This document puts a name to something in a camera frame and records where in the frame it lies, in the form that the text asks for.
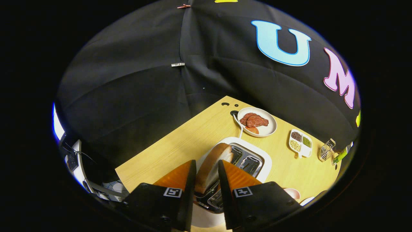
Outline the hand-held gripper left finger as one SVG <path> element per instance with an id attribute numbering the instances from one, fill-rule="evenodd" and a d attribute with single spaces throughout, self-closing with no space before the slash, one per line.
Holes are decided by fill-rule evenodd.
<path id="1" fill-rule="evenodd" d="M 140 183 L 122 201 L 121 212 L 140 232 L 189 232 L 196 174 L 196 161 L 189 160 L 154 184 Z"/>

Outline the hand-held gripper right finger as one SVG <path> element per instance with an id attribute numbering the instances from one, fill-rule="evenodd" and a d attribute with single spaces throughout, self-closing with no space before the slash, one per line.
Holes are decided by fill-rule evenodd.
<path id="1" fill-rule="evenodd" d="M 262 183 L 237 166 L 218 162 L 218 175 L 227 229 L 275 231 L 303 207 L 276 182 Z"/>

